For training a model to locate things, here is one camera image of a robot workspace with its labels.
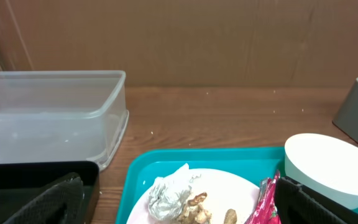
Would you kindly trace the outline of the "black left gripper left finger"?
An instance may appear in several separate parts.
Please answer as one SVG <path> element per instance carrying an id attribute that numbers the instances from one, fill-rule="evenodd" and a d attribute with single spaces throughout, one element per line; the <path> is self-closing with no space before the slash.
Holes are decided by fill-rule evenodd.
<path id="1" fill-rule="evenodd" d="M 71 172 L 43 186 L 3 224 L 74 224 L 84 199 L 83 181 L 79 174 Z"/>

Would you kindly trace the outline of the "red snack wrapper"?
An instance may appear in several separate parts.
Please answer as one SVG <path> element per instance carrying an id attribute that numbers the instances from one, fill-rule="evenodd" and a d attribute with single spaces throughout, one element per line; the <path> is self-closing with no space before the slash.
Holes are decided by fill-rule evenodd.
<path id="1" fill-rule="evenodd" d="M 280 171 L 277 170 L 272 178 L 260 181 L 256 206 L 245 224 L 281 224 L 274 199 L 279 178 Z"/>

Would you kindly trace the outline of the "foil ball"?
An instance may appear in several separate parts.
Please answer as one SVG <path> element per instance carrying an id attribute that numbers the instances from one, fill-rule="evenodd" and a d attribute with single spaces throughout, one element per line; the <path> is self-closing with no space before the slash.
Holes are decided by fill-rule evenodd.
<path id="1" fill-rule="evenodd" d="M 149 214 L 162 222 L 176 219 L 192 194 L 195 180 L 200 177 L 187 163 L 166 177 L 157 177 L 149 191 Z"/>

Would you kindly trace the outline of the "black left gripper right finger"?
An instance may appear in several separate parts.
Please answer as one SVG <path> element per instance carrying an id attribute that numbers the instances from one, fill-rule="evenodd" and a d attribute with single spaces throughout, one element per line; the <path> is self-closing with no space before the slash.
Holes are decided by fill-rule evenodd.
<path id="1" fill-rule="evenodd" d="M 358 224 L 358 213 L 290 177 L 279 178 L 274 201 L 282 224 Z"/>

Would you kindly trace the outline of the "white bowl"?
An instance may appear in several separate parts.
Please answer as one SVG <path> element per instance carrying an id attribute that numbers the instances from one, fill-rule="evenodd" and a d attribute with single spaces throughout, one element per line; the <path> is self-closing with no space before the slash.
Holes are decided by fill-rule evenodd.
<path id="1" fill-rule="evenodd" d="M 285 173 L 350 210 L 358 208 L 358 147 L 348 142 L 314 133 L 291 136 Z"/>

